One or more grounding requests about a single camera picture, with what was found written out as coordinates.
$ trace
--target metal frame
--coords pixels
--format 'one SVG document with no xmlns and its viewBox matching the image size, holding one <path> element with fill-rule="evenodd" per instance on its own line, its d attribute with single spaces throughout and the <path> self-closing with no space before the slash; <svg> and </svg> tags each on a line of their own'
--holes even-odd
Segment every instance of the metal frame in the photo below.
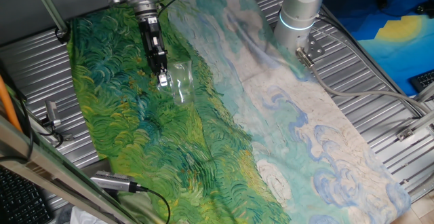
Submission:
<svg viewBox="0 0 434 224">
<path fill-rule="evenodd" d="M 425 102 L 428 98 L 434 96 L 434 82 L 429 84 L 422 92 L 420 92 L 416 98 L 417 101 Z"/>
<path fill-rule="evenodd" d="M 34 144 L 31 162 L 1 162 L 3 166 L 40 187 L 59 195 L 71 204 L 89 212 L 107 223 L 139 223 L 126 209 L 99 188 L 93 181 L 70 163 L 42 138 Z M 5 118 L 0 117 L 0 152 L 26 155 L 28 138 L 17 131 Z"/>
<path fill-rule="evenodd" d="M 56 23 L 57 28 L 59 28 L 59 31 L 61 33 L 67 33 L 68 27 L 63 21 L 62 16 L 59 14 L 59 11 L 56 9 L 56 6 L 54 5 L 52 0 L 41 0 L 41 2 L 44 4 L 45 8 L 47 9 L 48 13 L 52 17 L 54 23 Z"/>
</svg>

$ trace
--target metal bracket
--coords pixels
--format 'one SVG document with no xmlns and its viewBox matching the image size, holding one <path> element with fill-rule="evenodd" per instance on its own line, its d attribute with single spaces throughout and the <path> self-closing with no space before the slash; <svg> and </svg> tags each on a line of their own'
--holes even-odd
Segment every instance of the metal bracket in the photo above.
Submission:
<svg viewBox="0 0 434 224">
<path fill-rule="evenodd" d="M 413 124 L 410 124 L 407 128 L 405 128 L 403 131 L 398 133 L 396 137 L 400 141 L 403 141 L 409 136 L 412 136 L 425 128 L 432 134 L 434 132 L 433 124 L 434 124 L 434 111 L 431 111 L 430 113 L 427 113 L 424 117 L 418 119 Z"/>
<path fill-rule="evenodd" d="M 413 133 L 412 129 L 407 128 L 407 129 L 405 129 L 404 131 L 400 132 L 400 133 L 399 133 L 398 135 L 396 135 L 396 136 L 398 137 L 398 139 L 399 139 L 400 141 L 403 141 L 403 140 L 406 139 L 407 137 L 409 137 L 409 136 L 413 136 L 413 135 L 414 135 L 414 133 Z"/>
<path fill-rule="evenodd" d="M 318 43 L 318 41 L 312 36 L 311 33 L 309 34 L 308 40 L 309 40 L 309 48 L 306 49 L 307 56 L 312 60 L 323 56 L 325 50 Z"/>
<path fill-rule="evenodd" d="M 63 136 L 63 141 L 65 142 L 73 142 L 74 141 L 74 136 L 72 134 L 62 134 Z"/>
</svg>

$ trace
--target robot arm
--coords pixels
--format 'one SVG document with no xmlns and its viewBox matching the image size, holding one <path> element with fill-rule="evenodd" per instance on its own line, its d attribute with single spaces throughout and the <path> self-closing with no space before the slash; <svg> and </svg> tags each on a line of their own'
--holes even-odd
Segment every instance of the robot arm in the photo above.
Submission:
<svg viewBox="0 0 434 224">
<path fill-rule="evenodd" d="M 309 48 L 309 33 L 321 4 L 322 0 L 283 0 L 274 34 L 291 53 Z"/>
<path fill-rule="evenodd" d="M 109 1 L 113 3 L 122 2 L 122 0 Z M 159 0 L 126 1 L 128 5 L 134 8 L 148 64 L 152 72 L 158 76 L 160 85 L 166 86 L 167 51 L 164 49 L 161 27 L 157 15 L 156 3 L 158 3 Z"/>
</svg>

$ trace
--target black keyboard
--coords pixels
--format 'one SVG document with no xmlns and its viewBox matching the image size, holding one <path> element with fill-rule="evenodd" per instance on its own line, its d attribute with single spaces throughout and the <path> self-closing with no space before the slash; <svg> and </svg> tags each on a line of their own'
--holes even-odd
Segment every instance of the black keyboard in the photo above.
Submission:
<svg viewBox="0 0 434 224">
<path fill-rule="evenodd" d="M 429 84 L 433 83 L 433 81 L 434 70 L 410 78 L 410 83 L 417 92 L 422 92 Z"/>
<path fill-rule="evenodd" d="M 0 217 L 5 224 L 44 224 L 53 214 L 40 188 L 0 166 Z"/>
</svg>

